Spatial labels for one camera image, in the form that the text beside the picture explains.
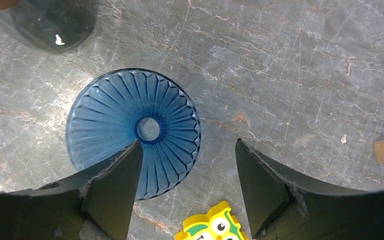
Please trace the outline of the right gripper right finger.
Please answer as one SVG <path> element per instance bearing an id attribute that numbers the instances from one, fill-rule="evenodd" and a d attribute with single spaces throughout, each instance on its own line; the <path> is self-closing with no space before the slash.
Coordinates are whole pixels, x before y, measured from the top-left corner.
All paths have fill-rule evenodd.
<path id="1" fill-rule="evenodd" d="M 235 159 L 250 233 L 257 240 L 384 240 L 384 190 L 331 184 L 238 139 Z"/>

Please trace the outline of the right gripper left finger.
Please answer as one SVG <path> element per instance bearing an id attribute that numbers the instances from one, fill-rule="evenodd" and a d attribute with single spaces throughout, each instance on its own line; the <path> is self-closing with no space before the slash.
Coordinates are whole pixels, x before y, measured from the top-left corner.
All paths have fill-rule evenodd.
<path id="1" fill-rule="evenodd" d="M 109 158 L 38 189 L 0 192 L 0 240 L 125 240 L 142 168 L 133 141 Z"/>

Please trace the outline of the grey glass carafe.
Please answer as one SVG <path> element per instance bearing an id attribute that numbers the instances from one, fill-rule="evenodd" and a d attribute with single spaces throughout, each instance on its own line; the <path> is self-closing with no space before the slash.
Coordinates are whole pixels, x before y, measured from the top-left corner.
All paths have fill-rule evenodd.
<path id="1" fill-rule="evenodd" d="M 96 0 L 20 0 L 9 14 L 15 30 L 28 43 L 60 53 L 89 37 L 97 11 Z"/>

